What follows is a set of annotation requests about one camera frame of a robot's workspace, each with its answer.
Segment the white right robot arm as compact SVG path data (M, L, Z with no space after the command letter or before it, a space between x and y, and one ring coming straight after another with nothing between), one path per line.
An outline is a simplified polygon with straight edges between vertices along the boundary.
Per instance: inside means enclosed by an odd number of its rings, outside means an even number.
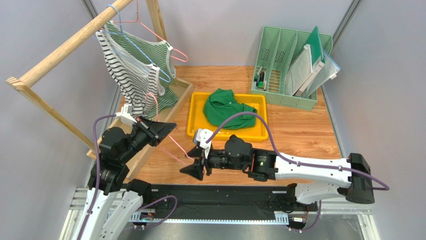
M272 150L254 148L236 135L231 135L224 149L213 149L206 137L196 137L195 147L187 154L194 158L180 172L197 180L209 176L212 169L241 170L259 182L281 179L305 179L306 183L287 185L287 201L309 205L316 201L344 197L356 204L375 202L371 168L359 153L347 158L319 164L316 158L294 157Z

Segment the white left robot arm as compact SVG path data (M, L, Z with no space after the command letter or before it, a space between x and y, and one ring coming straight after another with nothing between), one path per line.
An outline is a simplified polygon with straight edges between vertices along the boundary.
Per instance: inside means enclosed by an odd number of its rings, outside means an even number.
M84 213L77 224L74 240L116 240L131 216L166 200L153 199L152 185L142 180L124 183L127 166L145 146L158 146L176 127L176 123L133 118L127 113L113 117L131 127L125 133L120 127L105 130L98 142L95 134L95 165L90 172Z

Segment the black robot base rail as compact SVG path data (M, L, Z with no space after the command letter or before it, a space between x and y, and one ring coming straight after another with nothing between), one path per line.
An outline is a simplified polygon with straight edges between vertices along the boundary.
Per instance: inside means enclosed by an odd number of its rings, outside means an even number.
M153 184L132 221L274 221L276 214L315 213L317 203L309 205L287 199L285 186L173 185Z

